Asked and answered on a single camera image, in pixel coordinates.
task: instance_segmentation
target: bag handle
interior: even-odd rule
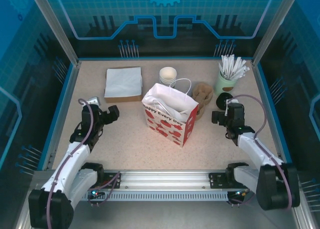
[[[158,101],[158,100],[156,100],[156,99],[153,99],[153,105],[154,105],[154,107],[157,109],[157,107],[156,107],[156,105],[155,105],[155,101],[165,110],[165,112],[169,115],[169,116],[171,116],[172,117],[172,115],[170,115],[170,113],[168,112],[168,110],[165,108],[165,106],[164,105],[162,105],[162,103],[160,102],[160,101]]]
[[[171,87],[171,85],[172,85],[173,83],[177,82],[177,81],[180,81],[180,80],[187,80],[187,81],[189,81],[189,82],[190,82],[189,89],[188,89],[188,90],[186,91],[186,93],[185,93],[185,94],[188,94],[188,92],[190,92],[190,89],[191,89],[191,86],[192,86],[191,80],[190,80],[190,79],[188,79],[188,78],[180,78],[180,79],[176,79],[176,80],[174,80],[173,82],[171,82],[171,84],[169,85],[169,87],[170,87],[170,88],[172,88],[172,87]]]

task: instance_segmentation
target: stack of paper cups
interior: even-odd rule
[[[173,67],[167,66],[160,70],[160,83],[165,86],[169,86],[171,83],[171,87],[173,88],[176,85],[177,71]]]

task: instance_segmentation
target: beige table surface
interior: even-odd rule
[[[70,135],[81,121],[82,107],[78,99],[98,96],[100,108],[105,111],[113,104],[104,100],[106,70],[115,67],[140,66],[142,71],[143,95],[159,81],[159,70],[174,67],[177,78],[189,78],[195,86],[198,82],[214,85],[218,76],[217,60],[137,60],[137,61],[83,61],[63,126],[53,168],[57,168],[63,158]],[[187,81],[178,81],[175,88],[185,92]],[[260,94],[252,70],[239,79],[232,95],[250,94],[260,99]],[[217,97],[214,95],[206,106],[204,115],[196,121],[191,136],[180,148],[162,135],[147,127],[141,102],[117,103],[120,117],[116,122],[103,128],[88,162],[101,163],[106,170],[215,170],[225,169],[231,162],[247,162],[249,156],[231,140],[225,138],[226,128],[212,124],[211,114],[217,110]],[[263,123],[263,110],[250,98],[240,98],[244,104],[245,123],[258,130]],[[276,153],[269,125],[260,133],[259,139]]]

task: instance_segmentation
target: white napkin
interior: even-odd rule
[[[141,94],[141,67],[106,70],[105,98],[134,97]]]

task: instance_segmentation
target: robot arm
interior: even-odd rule
[[[53,229],[69,228],[74,209],[83,195],[92,186],[103,182],[104,168],[101,164],[85,163],[99,137],[103,133],[104,125],[116,121],[119,117],[117,106],[110,106],[109,113],[99,108],[97,97],[87,101],[93,113],[93,127],[87,140],[77,151],[71,152],[79,146],[89,132],[91,116],[87,105],[82,105],[82,121],[75,128],[70,137],[68,149],[50,179],[40,190],[31,191],[29,201],[30,223],[33,228],[47,228],[46,206],[53,183],[56,183],[50,205],[50,221]]]
[[[245,163],[229,164],[227,171],[231,171],[232,180],[253,191],[262,209],[286,208],[289,204],[289,195],[284,179],[276,166],[277,163],[288,182],[292,207],[299,206],[299,184],[295,167],[292,164],[284,163],[273,155],[258,138],[255,138],[255,131],[245,125],[245,108],[242,104],[235,100],[225,106],[225,112],[212,112],[212,122],[226,127],[225,137],[246,152],[256,167],[256,169],[252,169]]]

